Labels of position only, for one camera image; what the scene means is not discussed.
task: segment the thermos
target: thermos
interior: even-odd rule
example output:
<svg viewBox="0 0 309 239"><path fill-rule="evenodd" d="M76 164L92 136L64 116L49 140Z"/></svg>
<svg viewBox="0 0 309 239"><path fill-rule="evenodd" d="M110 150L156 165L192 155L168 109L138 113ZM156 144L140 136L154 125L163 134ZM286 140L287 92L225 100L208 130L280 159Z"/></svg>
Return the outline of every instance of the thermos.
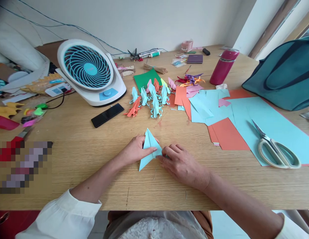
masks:
<svg viewBox="0 0 309 239"><path fill-rule="evenodd" d="M210 78L212 85L221 85L223 83L239 54L240 52L236 49L227 49L222 53Z"/></svg>

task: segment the fan grille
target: fan grille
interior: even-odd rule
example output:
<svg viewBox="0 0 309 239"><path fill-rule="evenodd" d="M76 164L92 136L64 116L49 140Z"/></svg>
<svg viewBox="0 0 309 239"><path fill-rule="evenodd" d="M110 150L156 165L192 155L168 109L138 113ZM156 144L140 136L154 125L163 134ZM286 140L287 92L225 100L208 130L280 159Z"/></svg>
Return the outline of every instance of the fan grille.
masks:
<svg viewBox="0 0 309 239"><path fill-rule="evenodd" d="M100 88L110 81L110 66L103 56L90 47L70 47L65 52L64 63L73 79L84 86Z"/></svg>

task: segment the purple notebook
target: purple notebook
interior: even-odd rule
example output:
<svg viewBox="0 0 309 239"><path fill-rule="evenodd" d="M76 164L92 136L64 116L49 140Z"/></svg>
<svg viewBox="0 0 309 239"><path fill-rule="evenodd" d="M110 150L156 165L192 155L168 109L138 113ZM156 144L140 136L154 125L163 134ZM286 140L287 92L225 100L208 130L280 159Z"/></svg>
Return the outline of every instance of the purple notebook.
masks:
<svg viewBox="0 0 309 239"><path fill-rule="evenodd" d="M202 64L203 63L203 55L189 55L187 63Z"/></svg>

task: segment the power strip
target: power strip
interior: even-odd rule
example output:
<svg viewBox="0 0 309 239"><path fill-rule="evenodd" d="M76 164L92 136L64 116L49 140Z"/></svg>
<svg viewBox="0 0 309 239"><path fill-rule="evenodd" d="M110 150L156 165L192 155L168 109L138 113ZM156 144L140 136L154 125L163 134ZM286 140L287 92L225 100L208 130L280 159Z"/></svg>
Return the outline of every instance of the power strip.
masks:
<svg viewBox="0 0 309 239"><path fill-rule="evenodd" d="M55 85L51 88L48 88L45 90L46 94L48 94L51 97L55 97L57 95L62 94L62 89L66 89L66 91L70 90L70 85L67 83L61 83L59 85Z"/></svg>

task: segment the person's left hand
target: person's left hand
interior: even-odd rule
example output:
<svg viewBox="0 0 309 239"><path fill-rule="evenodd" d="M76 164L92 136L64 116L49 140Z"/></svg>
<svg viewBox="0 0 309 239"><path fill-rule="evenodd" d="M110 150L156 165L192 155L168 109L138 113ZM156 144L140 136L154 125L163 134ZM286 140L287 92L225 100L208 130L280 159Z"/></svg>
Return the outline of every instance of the person's left hand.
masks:
<svg viewBox="0 0 309 239"><path fill-rule="evenodd" d="M120 151L120 153L114 159L118 160L124 167L128 164L132 164L138 160L141 160L147 155L156 151L156 147L142 149L145 138L145 135L137 135L136 137L133 137L127 146L122 151Z"/></svg>

